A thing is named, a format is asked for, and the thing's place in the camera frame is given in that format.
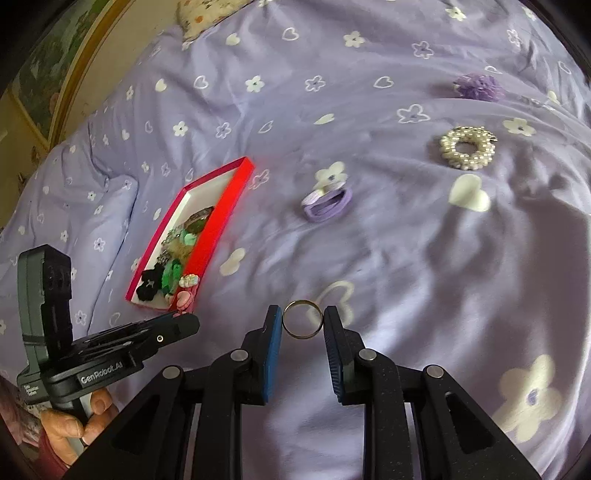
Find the person's left hand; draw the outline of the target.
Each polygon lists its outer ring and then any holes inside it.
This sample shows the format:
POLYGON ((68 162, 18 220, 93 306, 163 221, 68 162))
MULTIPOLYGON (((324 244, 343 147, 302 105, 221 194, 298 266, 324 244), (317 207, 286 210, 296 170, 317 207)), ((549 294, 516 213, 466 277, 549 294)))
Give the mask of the person's left hand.
POLYGON ((82 440, 86 445, 90 445, 119 412, 106 388, 91 394, 90 407, 92 415, 85 424, 64 412, 53 409, 41 412, 41 424, 49 444, 57 457, 67 466, 71 466, 79 457, 70 440, 82 440))

